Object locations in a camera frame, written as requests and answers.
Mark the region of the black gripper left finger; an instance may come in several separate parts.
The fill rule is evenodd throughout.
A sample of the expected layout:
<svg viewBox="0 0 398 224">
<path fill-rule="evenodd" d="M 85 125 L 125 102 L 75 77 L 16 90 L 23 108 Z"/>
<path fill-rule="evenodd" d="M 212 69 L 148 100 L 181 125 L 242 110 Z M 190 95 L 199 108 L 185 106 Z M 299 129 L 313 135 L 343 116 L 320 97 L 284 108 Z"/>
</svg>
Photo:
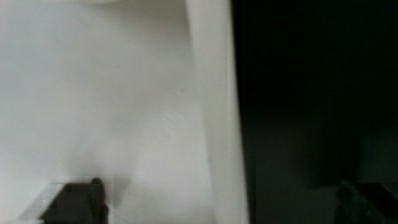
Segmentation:
<svg viewBox="0 0 398 224">
<path fill-rule="evenodd" d="M 105 196 L 100 178 L 68 183 L 39 216 L 43 224 L 109 224 Z"/>
</svg>

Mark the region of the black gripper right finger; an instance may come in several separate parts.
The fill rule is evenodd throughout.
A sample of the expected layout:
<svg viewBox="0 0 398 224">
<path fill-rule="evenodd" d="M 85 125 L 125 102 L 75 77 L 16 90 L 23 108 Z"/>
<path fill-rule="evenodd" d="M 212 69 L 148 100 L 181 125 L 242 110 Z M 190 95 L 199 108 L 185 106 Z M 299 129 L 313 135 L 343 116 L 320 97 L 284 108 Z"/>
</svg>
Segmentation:
<svg viewBox="0 0 398 224">
<path fill-rule="evenodd" d="M 398 224 L 398 183 L 341 183 L 334 224 Z"/>
</svg>

